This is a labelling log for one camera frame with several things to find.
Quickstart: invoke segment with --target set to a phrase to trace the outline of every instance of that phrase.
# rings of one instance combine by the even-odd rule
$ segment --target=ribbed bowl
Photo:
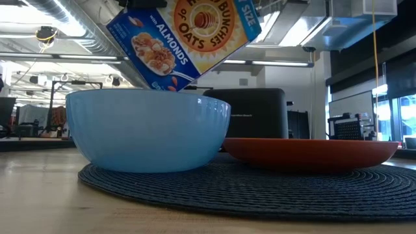
[[[70,133],[94,165],[178,172],[208,163],[227,133],[228,103],[194,94],[104,89],[66,96]]]

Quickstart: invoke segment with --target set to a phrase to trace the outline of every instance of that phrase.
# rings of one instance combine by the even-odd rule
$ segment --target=round woven placemat
[[[89,164],[79,179],[142,203],[248,218],[416,220],[416,171],[394,166],[294,175],[223,160],[187,172],[132,174]]]

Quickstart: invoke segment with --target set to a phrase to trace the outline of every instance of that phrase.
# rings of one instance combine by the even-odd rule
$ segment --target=table surface
[[[76,149],[0,153],[0,233],[415,233],[416,222],[258,221],[141,205],[78,182]],[[386,164],[416,170],[416,161]]]

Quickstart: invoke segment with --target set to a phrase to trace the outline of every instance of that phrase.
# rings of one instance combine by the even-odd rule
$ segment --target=desk
[[[133,203],[87,187],[76,149],[0,154],[0,233],[415,233],[415,223],[262,222]],[[390,165],[416,169],[416,161]]]
[[[21,150],[48,150],[74,148],[73,140],[61,138],[2,138],[0,139],[0,152],[21,151]]]

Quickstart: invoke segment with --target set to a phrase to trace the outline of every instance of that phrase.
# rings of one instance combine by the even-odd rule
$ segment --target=honey bunches of oats logo
[[[178,0],[174,14],[179,37],[196,51],[221,49],[233,34],[232,0]]]

